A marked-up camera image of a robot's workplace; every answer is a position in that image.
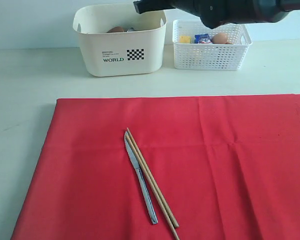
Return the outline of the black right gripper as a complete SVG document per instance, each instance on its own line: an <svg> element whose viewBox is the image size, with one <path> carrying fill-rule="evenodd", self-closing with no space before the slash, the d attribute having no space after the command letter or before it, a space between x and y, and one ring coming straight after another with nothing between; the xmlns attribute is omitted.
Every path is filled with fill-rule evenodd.
<svg viewBox="0 0 300 240"><path fill-rule="evenodd" d="M176 8L200 17L201 3L201 0L136 0L133 2L133 6L138 14Z"/></svg>

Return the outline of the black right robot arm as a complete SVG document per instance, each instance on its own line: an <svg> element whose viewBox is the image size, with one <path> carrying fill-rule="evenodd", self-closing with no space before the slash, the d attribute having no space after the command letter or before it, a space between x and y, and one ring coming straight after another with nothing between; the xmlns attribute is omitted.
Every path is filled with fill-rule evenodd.
<svg viewBox="0 0 300 240"><path fill-rule="evenodd" d="M136 0L138 14L179 9L216 29L226 24L277 23L300 10L300 0Z"/></svg>

